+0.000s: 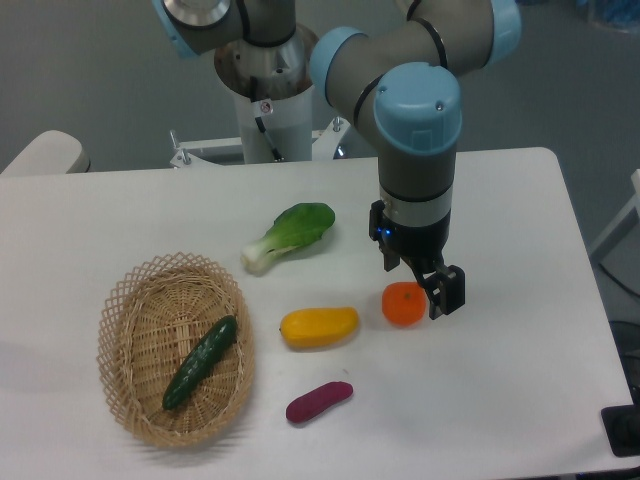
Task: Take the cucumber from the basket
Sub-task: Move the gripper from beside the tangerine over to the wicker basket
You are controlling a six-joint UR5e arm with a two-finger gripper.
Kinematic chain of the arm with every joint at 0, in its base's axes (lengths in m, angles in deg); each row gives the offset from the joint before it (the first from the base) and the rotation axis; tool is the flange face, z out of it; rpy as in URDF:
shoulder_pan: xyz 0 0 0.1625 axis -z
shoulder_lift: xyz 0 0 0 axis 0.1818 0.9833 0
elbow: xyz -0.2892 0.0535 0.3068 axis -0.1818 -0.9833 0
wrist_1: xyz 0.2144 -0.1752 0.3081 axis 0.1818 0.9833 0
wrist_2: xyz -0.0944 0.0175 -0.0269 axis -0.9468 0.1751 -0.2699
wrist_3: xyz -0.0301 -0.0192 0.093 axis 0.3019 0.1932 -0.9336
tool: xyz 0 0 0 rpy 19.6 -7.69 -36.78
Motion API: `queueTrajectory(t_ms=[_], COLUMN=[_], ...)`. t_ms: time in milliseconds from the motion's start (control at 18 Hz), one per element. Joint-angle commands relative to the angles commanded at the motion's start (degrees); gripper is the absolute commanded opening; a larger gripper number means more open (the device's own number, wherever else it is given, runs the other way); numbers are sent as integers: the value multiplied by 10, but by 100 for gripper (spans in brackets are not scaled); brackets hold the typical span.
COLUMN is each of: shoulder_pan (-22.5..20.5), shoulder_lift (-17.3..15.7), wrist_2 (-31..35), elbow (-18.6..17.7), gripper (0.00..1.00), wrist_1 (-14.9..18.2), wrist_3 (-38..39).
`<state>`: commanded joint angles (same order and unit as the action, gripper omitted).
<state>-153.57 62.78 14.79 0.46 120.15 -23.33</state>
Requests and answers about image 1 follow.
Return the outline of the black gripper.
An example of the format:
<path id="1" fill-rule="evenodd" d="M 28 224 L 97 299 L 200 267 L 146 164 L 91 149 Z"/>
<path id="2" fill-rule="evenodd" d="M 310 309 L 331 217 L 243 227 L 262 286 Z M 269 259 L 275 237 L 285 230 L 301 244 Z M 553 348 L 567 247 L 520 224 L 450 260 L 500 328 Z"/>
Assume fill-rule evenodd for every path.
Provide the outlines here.
<path id="1" fill-rule="evenodd" d="M 384 270 L 389 272 L 404 261 L 428 299 L 428 316 L 436 320 L 465 304 L 465 273 L 455 265 L 445 265 L 443 249 L 449 236 L 451 212 L 439 221 L 420 227 L 404 226 L 384 214 L 377 200 L 369 212 L 369 237 L 378 243 Z"/>

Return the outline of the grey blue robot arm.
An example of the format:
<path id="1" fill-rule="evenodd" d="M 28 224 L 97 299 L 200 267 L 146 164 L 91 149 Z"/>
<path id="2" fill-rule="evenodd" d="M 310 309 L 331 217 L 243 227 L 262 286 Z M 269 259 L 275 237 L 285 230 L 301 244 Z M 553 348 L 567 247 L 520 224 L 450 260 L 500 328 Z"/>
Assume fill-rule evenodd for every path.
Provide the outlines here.
<path id="1" fill-rule="evenodd" d="M 213 53 L 246 162 L 310 159 L 310 96 L 321 95 L 376 151 L 380 197 L 369 235 L 385 268 L 409 266 L 431 318 L 464 304 L 464 272 L 442 255 L 462 127 L 458 79 L 517 47 L 515 2 L 414 1 L 405 23 L 380 37 L 351 27 L 316 36 L 291 1 L 157 1 L 154 9 L 182 57 Z"/>

